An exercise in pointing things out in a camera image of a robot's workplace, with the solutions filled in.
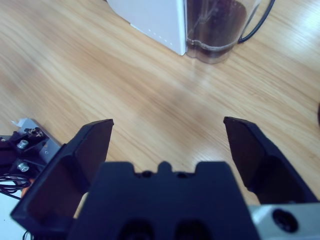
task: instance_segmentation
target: coffee maker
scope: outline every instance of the coffee maker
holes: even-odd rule
[[[132,27],[179,55],[209,64],[225,60],[234,45],[252,37],[267,18],[275,0],[256,27],[243,33],[261,0],[107,0]]]

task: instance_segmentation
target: wooden table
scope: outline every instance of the wooden table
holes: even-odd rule
[[[224,116],[255,122],[320,197],[320,2],[278,0],[223,63],[179,56],[102,0],[0,1],[0,129],[34,118],[61,143],[114,119],[108,161],[233,164]]]

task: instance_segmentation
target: metal plate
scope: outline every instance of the metal plate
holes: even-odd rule
[[[273,212],[281,209],[291,213],[298,223],[295,232],[282,230],[273,219]],[[267,204],[249,206],[251,218],[262,240],[319,240],[320,203]]]
[[[34,129],[39,127],[45,135],[49,137],[46,145],[39,152],[40,158],[42,158],[46,163],[48,163],[54,155],[59,151],[61,144],[55,140],[44,128],[38,124],[35,120],[31,118],[25,118],[21,123],[21,128],[17,131],[19,134],[25,134],[25,129]]]

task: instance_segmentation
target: black plastic bracket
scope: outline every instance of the black plastic bracket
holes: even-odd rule
[[[242,181],[261,204],[318,202],[290,162],[256,124],[234,117],[225,117],[223,122]]]

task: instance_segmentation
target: white appliance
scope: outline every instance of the white appliance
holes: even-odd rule
[[[186,53],[185,0],[107,0],[132,27],[179,55]]]

